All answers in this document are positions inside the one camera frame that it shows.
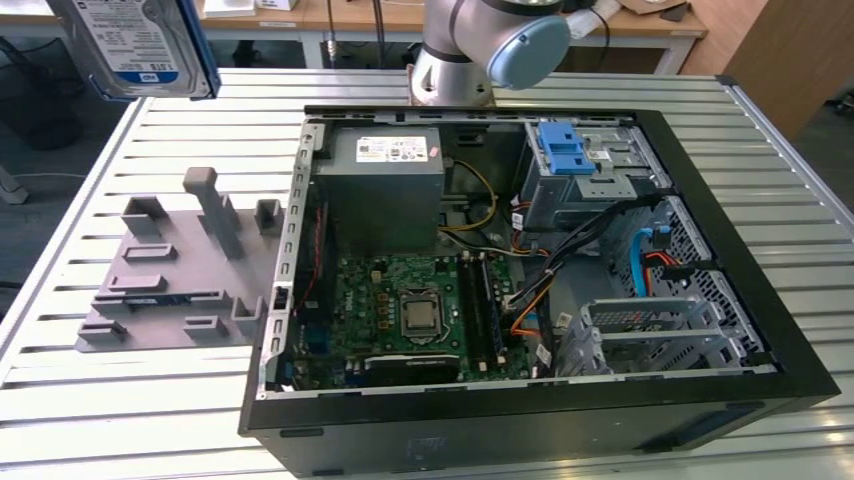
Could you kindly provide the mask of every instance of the blue hard drive label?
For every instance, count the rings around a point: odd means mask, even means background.
[[[110,70],[125,81],[170,83],[177,68],[142,0],[72,0]]]

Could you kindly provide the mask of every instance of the green motherboard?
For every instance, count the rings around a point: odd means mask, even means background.
[[[497,257],[484,265],[492,293],[501,298],[511,292],[507,262]],[[328,354],[314,356],[312,362],[320,373],[313,376],[317,386],[353,386],[348,375],[353,363],[383,355],[455,355],[460,359],[457,381],[527,378],[521,342],[504,347],[500,364],[484,368],[469,362],[461,295],[455,257],[341,258]]]

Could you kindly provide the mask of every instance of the blue drive bay latch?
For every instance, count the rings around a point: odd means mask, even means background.
[[[596,166],[584,155],[584,140],[569,123],[540,123],[539,143],[552,175],[589,175],[596,172]]]

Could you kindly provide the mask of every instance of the ram slot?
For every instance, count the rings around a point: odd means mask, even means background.
[[[501,340],[500,311],[497,309],[497,299],[493,294],[492,278],[489,277],[489,269],[485,260],[479,259],[477,273],[480,275],[480,291],[483,292],[480,299],[481,308],[485,314],[484,326],[488,336],[492,339],[492,359],[500,365],[504,363],[504,342]]]
[[[485,334],[484,315],[480,309],[479,290],[481,283],[477,281],[477,266],[473,258],[457,257],[456,278],[459,281],[459,299],[463,313],[463,325],[465,327],[465,348],[468,351],[468,366],[472,370],[485,371],[489,363],[491,337]]]

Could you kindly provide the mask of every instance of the motherboard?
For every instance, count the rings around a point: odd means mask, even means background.
[[[497,302],[511,290],[503,257],[341,258],[332,324],[305,332],[313,381],[346,388],[527,378],[525,347],[501,340]]]

